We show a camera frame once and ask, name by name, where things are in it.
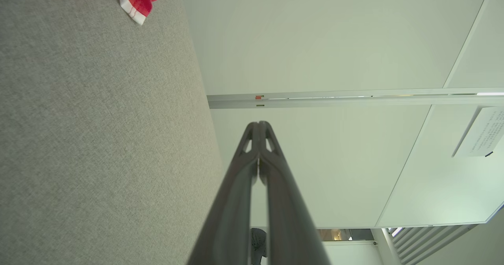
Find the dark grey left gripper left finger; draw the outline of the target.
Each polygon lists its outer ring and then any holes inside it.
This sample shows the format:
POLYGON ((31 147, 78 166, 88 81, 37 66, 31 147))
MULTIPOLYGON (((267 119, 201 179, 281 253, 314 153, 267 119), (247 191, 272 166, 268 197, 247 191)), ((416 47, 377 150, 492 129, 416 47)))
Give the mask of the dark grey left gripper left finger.
POLYGON ((249 123, 188 259, 190 265, 248 265, 251 189, 257 177, 259 123, 249 123))

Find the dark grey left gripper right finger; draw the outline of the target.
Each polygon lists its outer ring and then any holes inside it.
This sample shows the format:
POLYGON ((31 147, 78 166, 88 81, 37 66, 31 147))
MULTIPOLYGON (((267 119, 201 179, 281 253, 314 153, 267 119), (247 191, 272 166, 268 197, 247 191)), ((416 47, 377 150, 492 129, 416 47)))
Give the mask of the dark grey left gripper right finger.
POLYGON ((267 189, 268 263, 329 265, 282 148, 266 121, 259 122, 259 176, 267 189))

